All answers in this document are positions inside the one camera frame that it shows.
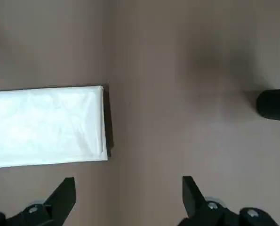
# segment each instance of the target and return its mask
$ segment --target white envelope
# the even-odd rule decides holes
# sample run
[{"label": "white envelope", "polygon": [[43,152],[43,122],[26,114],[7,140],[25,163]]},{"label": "white envelope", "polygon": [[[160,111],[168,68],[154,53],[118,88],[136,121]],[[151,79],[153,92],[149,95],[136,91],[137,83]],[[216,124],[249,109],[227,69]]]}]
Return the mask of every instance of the white envelope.
[{"label": "white envelope", "polygon": [[107,160],[103,87],[0,91],[0,167]]}]

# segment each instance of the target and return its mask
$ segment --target gray background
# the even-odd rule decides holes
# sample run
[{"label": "gray background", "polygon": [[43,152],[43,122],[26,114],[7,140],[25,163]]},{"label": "gray background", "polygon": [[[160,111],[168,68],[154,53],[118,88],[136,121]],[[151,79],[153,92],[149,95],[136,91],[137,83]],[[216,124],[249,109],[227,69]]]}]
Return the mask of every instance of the gray background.
[{"label": "gray background", "polygon": [[280,0],[0,0],[0,90],[110,84],[108,162],[0,169],[14,214],[75,176],[66,225],[173,226],[182,175],[280,224]]}]

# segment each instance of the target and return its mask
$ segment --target black clamp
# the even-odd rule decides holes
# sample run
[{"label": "black clamp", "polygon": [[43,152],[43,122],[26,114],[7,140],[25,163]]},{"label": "black clamp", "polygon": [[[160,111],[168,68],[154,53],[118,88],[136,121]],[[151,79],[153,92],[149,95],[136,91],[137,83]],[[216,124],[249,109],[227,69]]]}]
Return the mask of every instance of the black clamp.
[{"label": "black clamp", "polygon": [[192,177],[183,177],[183,203],[188,218],[179,226],[277,226],[263,210],[243,208],[236,214],[217,202],[206,201]]},{"label": "black clamp", "polygon": [[74,178],[66,178],[43,204],[34,204],[6,219],[0,212],[0,226],[61,226],[76,203]]}]

